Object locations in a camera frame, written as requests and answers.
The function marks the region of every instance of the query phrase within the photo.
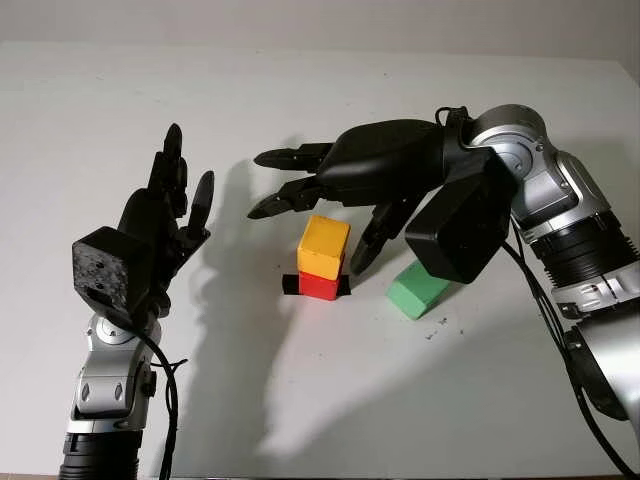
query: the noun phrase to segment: green block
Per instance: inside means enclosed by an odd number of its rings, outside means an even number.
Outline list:
[[[449,280],[432,277],[419,261],[413,262],[393,281],[387,297],[405,315],[417,320],[449,285]]]

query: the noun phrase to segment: foam block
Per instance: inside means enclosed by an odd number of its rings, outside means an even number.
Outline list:
[[[395,278],[387,290],[387,297],[405,315],[417,320],[448,285],[448,280],[432,277],[416,260]]]
[[[336,280],[350,228],[348,223],[312,215],[298,244],[298,271]]]
[[[340,279],[327,280],[326,278],[300,272],[298,275],[298,290],[300,295],[335,300],[338,296]]]

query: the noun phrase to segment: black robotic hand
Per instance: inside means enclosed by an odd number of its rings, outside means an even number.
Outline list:
[[[136,190],[118,228],[102,227],[73,245],[74,287],[95,312],[122,326],[169,313],[171,279],[209,238],[205,228],[213,200],[214,174],[198,183],[186,226],[187,163],[175,123],[157,152],[146,188]]]
[[[375,205],[351,258],[351,270],[359,274],[400,233],[427,192],[444,184],[407,227],[406,239],[432,275],[472,281],[507,235],[517,185],[492,148],[464,146],[472,121],[466,108],[446,110],[446,125],[438,119],[439,110],[437,123],[360,125],[333,144],[258,155],[258,165],[315,175],[285,183],[259,202],[249,218],[310,210],[320,198],[344,206]]]

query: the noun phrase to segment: black base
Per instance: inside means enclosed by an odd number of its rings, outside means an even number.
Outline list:
[[[142,432],[67,433],[60,480],[136,480]]]

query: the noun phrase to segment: white wall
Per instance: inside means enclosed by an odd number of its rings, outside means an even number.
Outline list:
[[[638,0],[0,0],[0,41],[357,49],[616,60]]]

